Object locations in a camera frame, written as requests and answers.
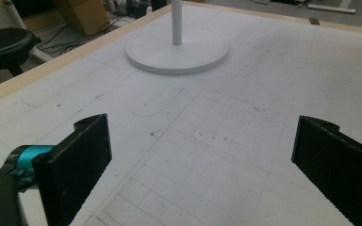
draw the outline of white pole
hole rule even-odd
[[[182,0],[172,0],[173,44],[182,43]]]

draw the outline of white round base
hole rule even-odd
[[[170,27],[152,26],[126,46],[130,62],[149,73],[201,73],[224,62],[229,45],[215,33],[183,27],[182,44],[174,45]]]

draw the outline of stool leg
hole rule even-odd
[[[9,67],[8,70],[10,71],[11,75],[13,75],[13,77],[23,73],[23,70],[20,68],[20,66],[12,66]]]

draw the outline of stool seat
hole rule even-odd
[[[10,70],[13,76],[22,73],[20,65],[25,63],[37,41],[35,35],[25,29],[0,29],[0,69]]]

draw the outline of white tabletop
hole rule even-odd
[[[0,166],[20,145],[56,144],[74,122],[107,113],[113,160],[72,225],[351,225],[290,158],[300,115],[362,143],[362,34],[183,13],[184,25],[229,41],[222,65],[172,76],[134,68],[126,44],[170,25],[165,14],[1,98]],[[30,225],[46,225],[38,191],[22,200]]]

